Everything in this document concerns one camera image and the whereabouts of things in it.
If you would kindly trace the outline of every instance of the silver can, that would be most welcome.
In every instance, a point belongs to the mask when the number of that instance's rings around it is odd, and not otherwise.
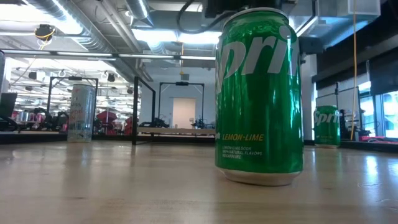
[[[70,102],[68,142],[91,142],[95,87],[74,84]]]

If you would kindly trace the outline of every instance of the doorway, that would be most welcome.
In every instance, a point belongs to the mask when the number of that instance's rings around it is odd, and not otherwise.
[[[173,127],[192,129],[195,120],[196,99],[174,98],[173,103]]]

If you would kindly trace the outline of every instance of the black cable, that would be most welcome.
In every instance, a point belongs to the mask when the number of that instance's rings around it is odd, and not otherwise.
[[[208,31],[209,29],[211,29],[213,26],[215,26],[217,23],[219,23],[219,22],[222,21],[223,19],[225,19],[225,18],[227,18],[227,17],[232,16],[233,14],[235,14],[235,12],[226,12],[226,13],[220,15],[217,19],[215,19],[213,22],[211,22],[211,24],[209,24],[209,25],[206,26],[206,27],[202,27],[202,28],[200,28],[200,29],[198,29],[198,30],[195,30],[195,31],[186,30],[186,29],[184,29],[184,28],[181,27],[180,20],[181,20],[182,14],[185,12],[185,10],[187,10],[187,8],[188,8],[193,2],[194,2],[194,0],[189,0],[189,1],[187,1],[187,2],[184,4],[184,6],[182,6],[181,10],[180,10],[180,11],[178,12],[178,14],[177,14],[177,27],[178,27],[178,29],[179,29],[181,32],[186,33],[186,34],[200,34],[200,33],[202,33],[202,32]]]

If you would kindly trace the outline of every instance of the aluminum can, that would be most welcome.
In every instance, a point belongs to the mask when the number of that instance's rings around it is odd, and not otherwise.
[[[229,180],[288,185],[303,169],[299,40],[278,9],[231,16],[216,52],[216,166]]]
[[[95,110],[95,87],[74,84],[70,102],[68,142],[91,142]]]
[[[336,148],[340,145],[340,114],[336,106],[318,106],[313,114],[315,145]]]

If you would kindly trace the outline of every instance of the exposed ceiling duct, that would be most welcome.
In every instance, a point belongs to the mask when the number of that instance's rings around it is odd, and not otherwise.
[[[44,14],[51,15],[60,24],[70,26],[74,30],[80,27],[80,35],[89,38],[75,38],[74,41],[90,52],[115,52],[114,47],[103,37],[101,32],[91,23],[82,11],[71,1],[67,0],[23,0],[26,4],[34,6]],[[124,60],[118,58],[107,63],[114,66],[121,72],[121,75],[128,82],[133,81],[132,73],[136,73]]]
[[[126,0],[126,5],[135,19],[140,20],[151,27],[154,26],[154,23],[149,16],[150,10],[146,0]]]

